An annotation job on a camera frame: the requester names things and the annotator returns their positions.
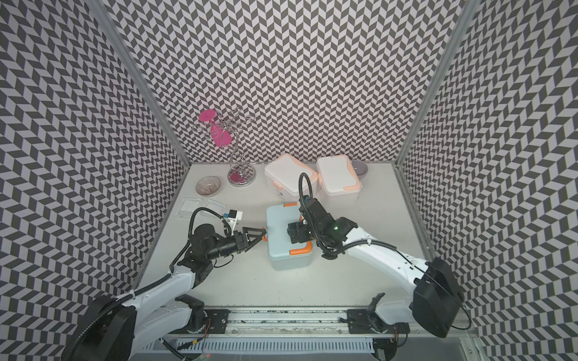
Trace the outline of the blue first aid kit box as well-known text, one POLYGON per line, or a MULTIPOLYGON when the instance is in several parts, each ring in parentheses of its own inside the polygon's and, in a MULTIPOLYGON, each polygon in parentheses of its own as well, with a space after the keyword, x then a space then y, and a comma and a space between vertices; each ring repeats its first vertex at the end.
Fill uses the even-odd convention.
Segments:
POLYGON ((301 269, 313 261, 313 244, 291 242, 289 224, 299 222, 298 204, 273 205, 266 209, 266 243, 272 267, 278 271, 301 269))

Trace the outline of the white first aid box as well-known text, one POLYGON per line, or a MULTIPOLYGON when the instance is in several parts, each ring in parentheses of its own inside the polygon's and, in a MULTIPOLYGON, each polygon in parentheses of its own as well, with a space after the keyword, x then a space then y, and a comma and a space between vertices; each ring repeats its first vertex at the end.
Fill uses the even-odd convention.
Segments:
POLYGON ((299 201, 298 180, 306 173, 312 185, 313 196, 318 192, 318 173, 290 154, 283 154, 264 169, 268 187, 285 203, 299 201))
POLYGON ((328 211, 352 207, 358 200, 362 184, 349 157, 322 157, 317 159, 316 166, 322 205, 328 211))

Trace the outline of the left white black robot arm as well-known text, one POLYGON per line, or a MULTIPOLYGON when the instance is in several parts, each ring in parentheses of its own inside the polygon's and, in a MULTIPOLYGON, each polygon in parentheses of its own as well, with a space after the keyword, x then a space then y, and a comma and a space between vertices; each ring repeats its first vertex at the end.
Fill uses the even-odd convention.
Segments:
POLYGON ((206 280, 215 260, 249 251, 265 236, 265 229, 235 229, 241 214, 209 212, 222 222, 225 233, 212 224, 195 226, 191 219, 185 246, 159 280, 121 296, 93 300, 67 342, 63 360, 128 360, 140 350, 176 330, 206 335, 211 318, 204 302, 189 292, 206 280))

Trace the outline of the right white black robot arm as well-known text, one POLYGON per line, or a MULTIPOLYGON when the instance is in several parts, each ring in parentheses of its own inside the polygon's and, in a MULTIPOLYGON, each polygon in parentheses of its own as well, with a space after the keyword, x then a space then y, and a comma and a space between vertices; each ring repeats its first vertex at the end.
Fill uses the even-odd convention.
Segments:
POLYGON ((439 257, 432 261, 411 256, 380 241, 348 218, 333 218, 312 194, 307 173, 298 178, 301 221, 289 224, 293 243, 314 242, 326 260, 347 255, 387 275, 403 288, 399 297, 380 293, 366 308, 366 322, 383 333, 401 324, 418 323, 438 338, 445 338, 459 312, 465 310, 464 294, 450 265, 439 257))

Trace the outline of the small clear glass bowl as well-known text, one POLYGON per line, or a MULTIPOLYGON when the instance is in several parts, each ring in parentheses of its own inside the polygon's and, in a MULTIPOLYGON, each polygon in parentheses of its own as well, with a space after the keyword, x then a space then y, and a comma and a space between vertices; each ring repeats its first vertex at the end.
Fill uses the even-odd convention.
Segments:
POLYGON ((211 197, 221 189, 221 180, 215 176, 204 177, 195 186, 195 191, 203 197, 211 197))

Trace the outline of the small grey round bowl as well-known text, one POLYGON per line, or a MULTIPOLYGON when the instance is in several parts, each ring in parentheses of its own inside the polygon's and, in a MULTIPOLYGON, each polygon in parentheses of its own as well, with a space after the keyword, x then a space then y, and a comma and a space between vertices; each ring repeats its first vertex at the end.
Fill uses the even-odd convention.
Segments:
POLYGON ((367 164, 358 159, 352 160, 352 166, 355 170, 356 175, 360 180, 363 179, 369 171, 367 164))

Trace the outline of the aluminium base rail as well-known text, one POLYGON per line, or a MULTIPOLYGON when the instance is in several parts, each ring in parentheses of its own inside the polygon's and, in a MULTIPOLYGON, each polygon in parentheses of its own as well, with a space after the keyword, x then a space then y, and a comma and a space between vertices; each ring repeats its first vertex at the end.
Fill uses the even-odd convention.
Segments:
POLYGON ((160 317, 176 318, 168 338, 199 338, 208 340, 245 338, 348 338, 392 337, 416 333, 429 336, 416 321, 399 326, 370 325, 365 306, 310 306, 310 307, 207 307, 202 312, 201 325, 190 326, 192 310, 186 305, 163 306, 146 320, 160 317))

